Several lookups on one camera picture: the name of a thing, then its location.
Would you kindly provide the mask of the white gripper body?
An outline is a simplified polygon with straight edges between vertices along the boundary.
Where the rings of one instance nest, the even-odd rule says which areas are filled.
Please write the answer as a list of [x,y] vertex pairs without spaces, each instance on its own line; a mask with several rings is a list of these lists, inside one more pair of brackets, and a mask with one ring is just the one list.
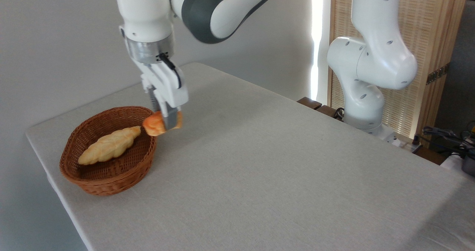
[[144,91],[154,87],[159,103],[167,102],[171,107],[182,106],[189,100],[188,88],[183,72],[169,58],[159,58],[156,63],[146,64],[132,58],[141,70],[141,83]]

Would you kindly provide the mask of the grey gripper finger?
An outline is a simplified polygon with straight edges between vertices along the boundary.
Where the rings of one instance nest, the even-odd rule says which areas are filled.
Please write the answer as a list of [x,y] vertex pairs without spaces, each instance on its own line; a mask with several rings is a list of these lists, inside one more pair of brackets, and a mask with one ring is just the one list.
[[160,103],[160,113],[161,113],[166,131],[169,131],[177,126],[178,111],[180,110],[181,110],[181,106],[174,108],[174,107],[171,107],[167,102]]
[[160,107],[158,99],[156,98],[156,96],[154,94],[154,91],[155,91],[154,87],[147,88],[147,93],[149,95],[151,105],[152,105],[151,109],[152,109],[153,112],[157,112],[157,111],[161,110],[161,107]]

